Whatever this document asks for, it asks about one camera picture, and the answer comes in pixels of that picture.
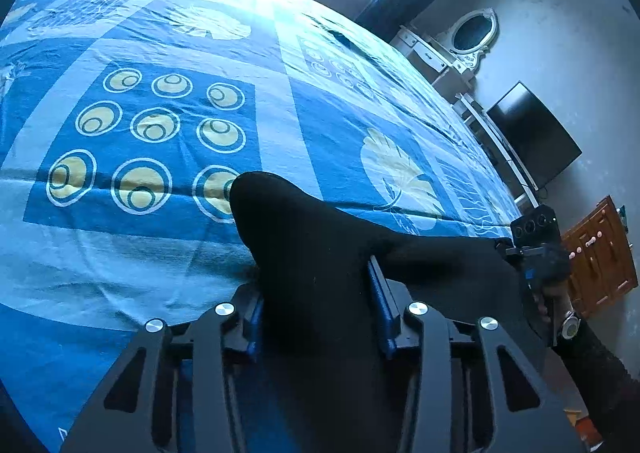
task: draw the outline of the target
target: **black tv screen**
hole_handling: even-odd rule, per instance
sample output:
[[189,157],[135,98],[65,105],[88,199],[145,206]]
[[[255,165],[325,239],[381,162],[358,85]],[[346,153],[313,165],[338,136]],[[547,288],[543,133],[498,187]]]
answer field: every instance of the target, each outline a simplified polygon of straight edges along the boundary
[[538,188],[558,176],[582,153],[542,101],[520,82],[487,113]]

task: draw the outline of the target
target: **oval mirror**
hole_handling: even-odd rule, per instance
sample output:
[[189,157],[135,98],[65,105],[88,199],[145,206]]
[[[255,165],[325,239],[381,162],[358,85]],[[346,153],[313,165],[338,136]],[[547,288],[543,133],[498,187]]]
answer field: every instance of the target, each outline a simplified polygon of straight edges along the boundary
[[482,40],[491,32],[492,21],[482,14],[472,16],[456,31],[453,37],[453,48],[456,50],[472,50],[481,45]]

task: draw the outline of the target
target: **bed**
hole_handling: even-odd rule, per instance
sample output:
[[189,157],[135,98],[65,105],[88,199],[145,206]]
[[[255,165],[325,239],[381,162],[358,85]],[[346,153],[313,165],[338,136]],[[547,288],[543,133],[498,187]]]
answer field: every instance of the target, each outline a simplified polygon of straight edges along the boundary
[[417,235],[519,216],[451,106],[311,0],[17,0],[0,113],[0,379],[52,452],[141,323],[252,279],[240,173]]

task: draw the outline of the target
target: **wristwatch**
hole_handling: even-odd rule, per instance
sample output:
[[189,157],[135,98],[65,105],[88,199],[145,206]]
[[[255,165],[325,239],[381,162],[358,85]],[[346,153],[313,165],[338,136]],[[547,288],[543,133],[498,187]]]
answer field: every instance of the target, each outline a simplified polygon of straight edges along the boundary
[[576,315],[575,311],[571,311],[567,314],[564,322],[560,325],[558,339],[566,341],[572,340],[578,334],[579,329],[580,318]]

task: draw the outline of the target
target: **wooden cabinet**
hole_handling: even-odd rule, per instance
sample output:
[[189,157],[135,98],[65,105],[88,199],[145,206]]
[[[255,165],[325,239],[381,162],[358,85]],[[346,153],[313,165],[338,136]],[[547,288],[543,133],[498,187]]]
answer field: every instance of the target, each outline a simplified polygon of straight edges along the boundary
[[566,232],[562,244],[572,257],[572,302],[584,317],[638,286],[625,229],[611,197]]

